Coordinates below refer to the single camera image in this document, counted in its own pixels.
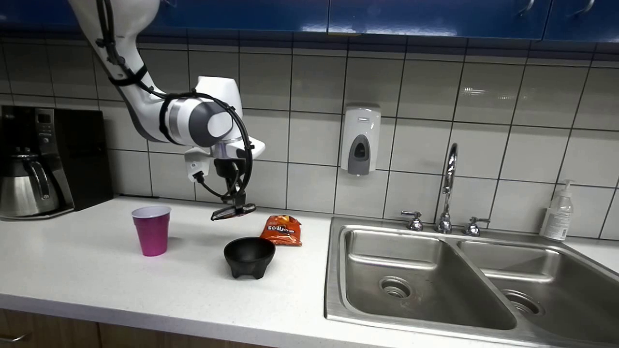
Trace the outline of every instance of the black bowl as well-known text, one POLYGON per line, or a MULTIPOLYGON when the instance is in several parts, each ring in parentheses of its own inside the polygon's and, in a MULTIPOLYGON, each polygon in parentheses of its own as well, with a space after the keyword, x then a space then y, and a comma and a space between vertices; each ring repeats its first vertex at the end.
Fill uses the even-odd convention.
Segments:
POLYGON ((239 238, 226 245, 223 255, 234 278, 247 275, 260 279, 275 255, 275 244, 260 237, 239 238))

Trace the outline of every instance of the double sink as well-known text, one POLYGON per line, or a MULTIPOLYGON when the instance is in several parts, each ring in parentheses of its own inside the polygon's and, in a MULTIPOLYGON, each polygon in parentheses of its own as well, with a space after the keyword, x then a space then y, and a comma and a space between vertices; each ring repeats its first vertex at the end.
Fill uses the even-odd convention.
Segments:
POLYGON ((619 346, 619 275, 535 235, 335 217, 327 319, 537 346, 619 346))

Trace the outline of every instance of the white countertop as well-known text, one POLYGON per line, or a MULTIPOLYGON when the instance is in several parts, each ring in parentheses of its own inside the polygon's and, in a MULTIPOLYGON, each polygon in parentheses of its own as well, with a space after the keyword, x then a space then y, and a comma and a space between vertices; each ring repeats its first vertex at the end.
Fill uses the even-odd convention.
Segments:
MULTIPOLYGON (((234 279, 223 247, 283 211, 211 222, 219 207, 116 198, 46 221, 0 221, 0 308, 273 347, 508 347, 325 319, 328 214, 291 212, 303 246, 278 246, 258 281, 234 279), (172 207, 170 243, 147 258, 130 213, 152 204, 172 207)), ((619 271, 619 242, 567 244, 619 271)))

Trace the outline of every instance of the bag of chips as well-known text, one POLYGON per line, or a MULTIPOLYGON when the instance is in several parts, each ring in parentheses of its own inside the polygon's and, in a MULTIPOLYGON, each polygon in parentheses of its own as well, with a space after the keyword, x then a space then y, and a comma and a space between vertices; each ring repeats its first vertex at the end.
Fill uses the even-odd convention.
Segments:
POLYGON ((271 215, 260 237, 276 245, 301 246, 301 223, 290 215, 271 215))

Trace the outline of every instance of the cabinet handle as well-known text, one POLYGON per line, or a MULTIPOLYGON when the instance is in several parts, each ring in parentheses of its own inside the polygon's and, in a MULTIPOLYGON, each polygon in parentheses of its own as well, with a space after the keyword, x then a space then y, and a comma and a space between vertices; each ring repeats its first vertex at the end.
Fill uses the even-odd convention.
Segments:
POLYGON ((30 336, 32 336, 32 333, 23 334, 23 335, 21 335, 19 337, 0 336, 0 343, 25 342, 25 341, 28 341, 30 339, 30 336))
POLYGON ((589 12, 589 10, 591 10, 594 4, 595 4, 595 0, 589 0, 589 3, 587 3, 587 6, 583 7, 580 11, 576 11, 572 13, 571 17, 589 12))
POLYGON ((523 8, 520 10, 520 12, 518 12, 518 15, 523 15, 525 12, 527 12, 528 10, 531 9, 531 7, 533 7, 533 4, 535 4, 535 0, 529 0, 529 3, 527 5, 527 7, 523 8))

